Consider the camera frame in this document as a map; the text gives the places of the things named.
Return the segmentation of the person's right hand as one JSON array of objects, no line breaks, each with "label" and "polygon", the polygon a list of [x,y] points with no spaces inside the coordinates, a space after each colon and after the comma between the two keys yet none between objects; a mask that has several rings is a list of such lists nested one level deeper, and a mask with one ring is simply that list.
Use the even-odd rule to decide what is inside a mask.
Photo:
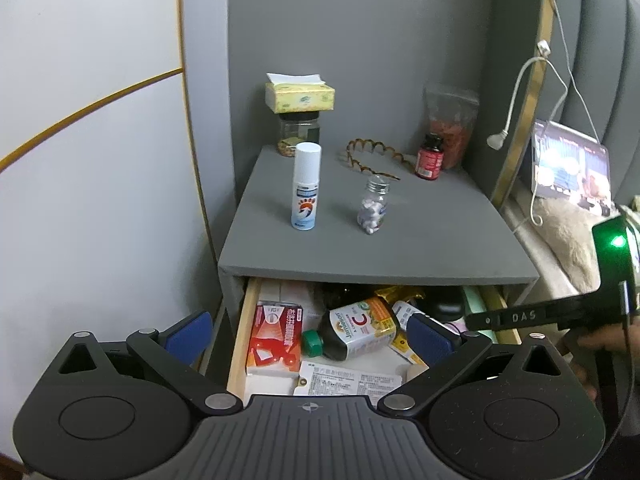
[{"label": "person's right hand", "polygon": [[588,396],[600,400],[604,387],[615,387],[617,399],[623,403],[629,389],[623,326],[605,325],[593,332],[576,328],[564,336],[564,341],[570,366]]}]

